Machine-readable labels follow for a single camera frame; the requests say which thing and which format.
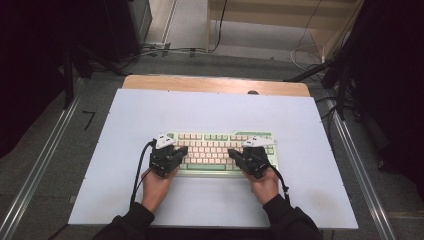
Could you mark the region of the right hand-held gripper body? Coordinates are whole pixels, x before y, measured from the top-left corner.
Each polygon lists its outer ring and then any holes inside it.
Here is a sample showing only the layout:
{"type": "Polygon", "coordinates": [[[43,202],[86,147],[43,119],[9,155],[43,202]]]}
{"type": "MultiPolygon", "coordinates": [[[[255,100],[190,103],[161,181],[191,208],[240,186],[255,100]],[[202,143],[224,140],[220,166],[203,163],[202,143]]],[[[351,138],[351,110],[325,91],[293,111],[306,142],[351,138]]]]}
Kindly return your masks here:
{"type": "Polygon", "coordinates": [[[260,136],[249,137],[242,143],[242,152],[237,157],[237,166],[248,175],[260,179],[271,167],[266,147],[276,144],[275,140],[260,136]]]}

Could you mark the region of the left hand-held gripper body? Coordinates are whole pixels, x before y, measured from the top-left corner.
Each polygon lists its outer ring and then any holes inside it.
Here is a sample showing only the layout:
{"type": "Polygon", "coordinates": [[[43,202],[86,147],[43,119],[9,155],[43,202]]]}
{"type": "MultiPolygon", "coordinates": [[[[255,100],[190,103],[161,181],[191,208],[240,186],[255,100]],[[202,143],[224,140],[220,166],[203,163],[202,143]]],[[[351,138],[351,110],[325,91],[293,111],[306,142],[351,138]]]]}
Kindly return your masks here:
{"type": "Polygon", "coordinates": [[[160,177],[165,177],[181,163],[181,152],[174,147],[175,140],[160,134],[150,153],[149,167],[160,177]]]}

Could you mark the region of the green and pink keyboard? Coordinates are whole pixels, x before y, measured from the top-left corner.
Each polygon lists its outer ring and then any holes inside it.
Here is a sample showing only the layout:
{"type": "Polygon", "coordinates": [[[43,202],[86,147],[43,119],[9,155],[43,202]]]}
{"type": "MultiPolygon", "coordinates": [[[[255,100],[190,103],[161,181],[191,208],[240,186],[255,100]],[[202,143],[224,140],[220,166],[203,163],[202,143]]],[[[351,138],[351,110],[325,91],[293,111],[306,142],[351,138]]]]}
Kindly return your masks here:
{"type": "Polygon", "coordinates": [[[243,151],[243,143],[252,137],[273,140],[271,132],[238,131],[235,133],[168,132],[175,148],[188,147],[179,166],[179,176],[243,177],[228,150],[243,151]]]}

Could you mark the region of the person's right hand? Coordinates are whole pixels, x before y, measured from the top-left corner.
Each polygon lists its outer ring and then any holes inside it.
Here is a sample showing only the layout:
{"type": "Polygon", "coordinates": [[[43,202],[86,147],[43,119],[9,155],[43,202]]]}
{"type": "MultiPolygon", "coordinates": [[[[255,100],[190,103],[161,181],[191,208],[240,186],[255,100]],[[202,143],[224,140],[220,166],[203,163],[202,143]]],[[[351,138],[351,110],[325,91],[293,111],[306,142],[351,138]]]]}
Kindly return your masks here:
{"type": "Polygon", "coordinates": [[[250,182],[251,192],[262,205],[265,205],[279,194],[279,179],[272,169],[268,168],[265,170],[260,179],[256,179],[247,173],[245,173],[245,177],[250,182]]]}

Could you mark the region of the person's left hand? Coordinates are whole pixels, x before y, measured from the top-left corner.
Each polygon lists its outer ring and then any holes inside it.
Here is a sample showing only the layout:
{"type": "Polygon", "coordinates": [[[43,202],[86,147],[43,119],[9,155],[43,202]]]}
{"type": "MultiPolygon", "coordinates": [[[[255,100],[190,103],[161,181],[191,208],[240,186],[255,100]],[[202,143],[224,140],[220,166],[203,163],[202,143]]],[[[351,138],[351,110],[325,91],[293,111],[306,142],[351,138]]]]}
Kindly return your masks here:
{"type": "Polygon", "coordinates": [[[160,177],[151,169],[143,173],[143,194],[141,205],[151,213],[155,213],[168,194],[172,180],[178,170],[174,169],[165,177],[160,177]]]}

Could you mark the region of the white table board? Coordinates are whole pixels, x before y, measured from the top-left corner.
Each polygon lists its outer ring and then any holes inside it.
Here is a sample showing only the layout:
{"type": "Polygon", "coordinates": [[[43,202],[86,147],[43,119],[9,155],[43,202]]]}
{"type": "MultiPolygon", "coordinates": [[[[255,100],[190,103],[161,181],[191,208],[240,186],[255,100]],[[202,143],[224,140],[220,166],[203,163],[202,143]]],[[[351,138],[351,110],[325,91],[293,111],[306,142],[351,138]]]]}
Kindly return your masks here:
{"type": "MultiPolygon", "coordinates": [[[[358,224],[310,97],[120,89],[70,215],[72,224],[107,224],[129,209],[142,149],[160,133],[269,131],[292,205],[321,229],[358,224]]],[[[179,176],[155,213],[168,227],[266,228],[246,178],[179,176]]]]}

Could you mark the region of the wooden table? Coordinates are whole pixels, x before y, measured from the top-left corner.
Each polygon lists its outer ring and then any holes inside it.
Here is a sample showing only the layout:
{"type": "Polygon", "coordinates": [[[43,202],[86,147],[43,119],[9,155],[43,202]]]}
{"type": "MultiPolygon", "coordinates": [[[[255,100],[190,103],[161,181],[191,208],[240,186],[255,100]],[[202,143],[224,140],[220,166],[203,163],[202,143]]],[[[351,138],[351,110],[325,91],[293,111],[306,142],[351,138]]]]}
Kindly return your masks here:
{"type": "Polygon", "coordinates": [[[309,97],[308,87],[303,83],[256,81],[222,77],[190,77],[167,75],[129,75],[124,89],[147,89],[185,92],[213,92],[259,95],[309,97]]]}

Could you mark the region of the dark cabinet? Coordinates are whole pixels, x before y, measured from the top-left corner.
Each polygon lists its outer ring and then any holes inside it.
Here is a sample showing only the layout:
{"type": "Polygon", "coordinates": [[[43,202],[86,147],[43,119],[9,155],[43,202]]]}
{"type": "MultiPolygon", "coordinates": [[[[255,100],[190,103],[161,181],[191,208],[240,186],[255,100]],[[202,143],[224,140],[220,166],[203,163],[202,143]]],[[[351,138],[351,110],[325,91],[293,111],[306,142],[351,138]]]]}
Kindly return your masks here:
{"type": "Polygon", "coordinates": [[[104,0],[112,59],[121,62],[141,53],[153,17],[149,0],[104,0]]]}

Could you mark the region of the light wooden shelf unit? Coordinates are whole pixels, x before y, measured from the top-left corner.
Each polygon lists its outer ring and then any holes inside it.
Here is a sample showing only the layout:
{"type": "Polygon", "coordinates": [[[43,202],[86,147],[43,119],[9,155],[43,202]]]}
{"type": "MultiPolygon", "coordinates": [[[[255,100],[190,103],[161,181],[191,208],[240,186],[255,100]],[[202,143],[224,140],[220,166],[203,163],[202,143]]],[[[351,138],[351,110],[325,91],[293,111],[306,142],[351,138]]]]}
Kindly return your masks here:
{"type": "Polygon", "coordinates": [[[309,30],[319,53],[331,59],[365,0],[207,0],[206,49],[212,20],[297,27],[309,30]]]}

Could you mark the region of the aluminium floor rail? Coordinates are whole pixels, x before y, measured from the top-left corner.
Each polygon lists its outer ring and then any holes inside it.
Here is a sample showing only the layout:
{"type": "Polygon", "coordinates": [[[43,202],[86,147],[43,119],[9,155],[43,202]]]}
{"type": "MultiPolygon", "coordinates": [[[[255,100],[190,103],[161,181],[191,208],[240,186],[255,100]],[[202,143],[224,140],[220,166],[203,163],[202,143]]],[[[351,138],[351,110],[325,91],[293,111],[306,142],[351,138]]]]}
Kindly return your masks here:
{"type": "Polygon", "coordinates": [[[14,198],[7,214],[0,226],[0,240],[12,240],[20,220],[22,219],[29,203],[38,188],[38,185],[47,170],[47,167],[53,157],[53,154],[61,141],[61,138],[69,125],[71,118],[78,106],[81,94],[85,89],[86,80],[79,78],[74,85],[75,97],[70,105],[61,111],[61,114],[54,125],[41,153],[39,154],[34,166],[32,167],[28,177],[25,179],[23,186],[14,198]]]}
{"type": "Polygon", "coordinates": [[[348,126],[338,114],[333,116],[338,134],[352,165],[358,184],[367,203],[369,212],[379,233],[381,240],[398,240],[389,222],[388,216],[383,208],[377,192],[372,184],[359,151],[351,137],[348,126]]]}

